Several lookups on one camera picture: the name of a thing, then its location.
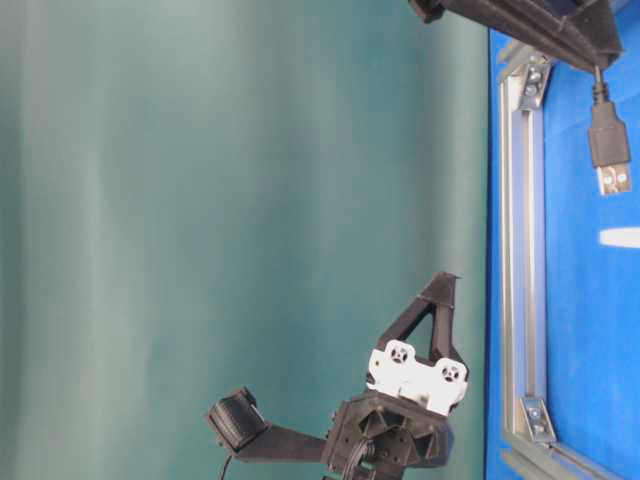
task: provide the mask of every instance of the usb plug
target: usb plug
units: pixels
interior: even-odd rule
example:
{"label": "usb plug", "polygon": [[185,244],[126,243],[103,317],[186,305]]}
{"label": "usb plug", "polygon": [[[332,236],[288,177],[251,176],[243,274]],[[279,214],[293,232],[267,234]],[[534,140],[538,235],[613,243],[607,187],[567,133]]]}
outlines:
{"label": "usb plug", "polygon": [[631,190],[631,153],[627,127],[616,114],[616,106],[609,99],[609,87],[598,67],[595,75],[589,146],[593,168],[598,173],[600,194],[628,192]]}

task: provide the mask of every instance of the green backdrop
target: green backdrop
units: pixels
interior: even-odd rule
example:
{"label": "green backdrop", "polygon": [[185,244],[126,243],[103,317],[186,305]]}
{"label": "green backdrop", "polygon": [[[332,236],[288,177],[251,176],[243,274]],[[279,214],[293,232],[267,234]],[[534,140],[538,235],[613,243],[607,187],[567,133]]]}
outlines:
{"label": "green backdrop", "polygon": [[472,383],[450,465],[407,478],[481,478],[484,29],[399,0],[1,10],[0,478],[214,478],[202,414],[240,385],[323,435],[441,269]]}

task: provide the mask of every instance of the bolt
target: bolt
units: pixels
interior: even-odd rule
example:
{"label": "bolt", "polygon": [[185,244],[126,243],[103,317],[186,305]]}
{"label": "bolt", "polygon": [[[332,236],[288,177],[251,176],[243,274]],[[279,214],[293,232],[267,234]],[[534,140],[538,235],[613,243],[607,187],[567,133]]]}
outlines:
{"label": "bolt", "polygon": [[542,80],[542,74],[538,70],[531,70],[529,72],[529,81],[537,83]]}
{"label": "bolt", "polygon": [[531,84],[531,85],[527,85],[526,88],[524,89],[524,94],[527,97],[533,97],[536,93],[538,93],[538,86]]}

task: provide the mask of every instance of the wire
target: wire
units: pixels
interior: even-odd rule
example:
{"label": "wire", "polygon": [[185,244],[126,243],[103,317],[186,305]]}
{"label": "wire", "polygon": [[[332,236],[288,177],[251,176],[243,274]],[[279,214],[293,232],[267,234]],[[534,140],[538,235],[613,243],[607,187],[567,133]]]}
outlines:
{"label": "wire", "polygon": [[356,468],[360,465],[360,462],[366,457],[373,455],[374,445],[371,440],[363,438],[360,440],[347,460],[344,470],[342,471],[342,480],[353,480],[355,478]]}
{"label": "wire", "polygon": [[222,465],[222,469],[220,470],[220,475],[218,476],[218,480],[224,480],[224,476],[227,474],[227,468],[229,468],[229,464],[231,463],[231,459],[233,457],[229,455],[224,461],[224,465]]}

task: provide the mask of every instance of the metal frame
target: metal frame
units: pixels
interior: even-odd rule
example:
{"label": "metal frame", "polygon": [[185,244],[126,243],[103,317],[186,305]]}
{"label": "metal frame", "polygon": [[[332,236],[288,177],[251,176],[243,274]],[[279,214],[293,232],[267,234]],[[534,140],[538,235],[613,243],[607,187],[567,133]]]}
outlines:
{"label": "metal frame", "polygon": [[[618,10],[626,2],[612,3]],[[616,479],[619,477],[556,441],[544,405],[547,365],[543,99],[553,59],[516,41],[501,52],[499,59],[507,63],[498,79],[502,436],[511,446],[502,452],[502,458],[527,479]],[[541,408],[527,411],[523,405],[531,402],[538,402]],[[531,412],[536,419],[542,414],[543,421],[532,425]]]}

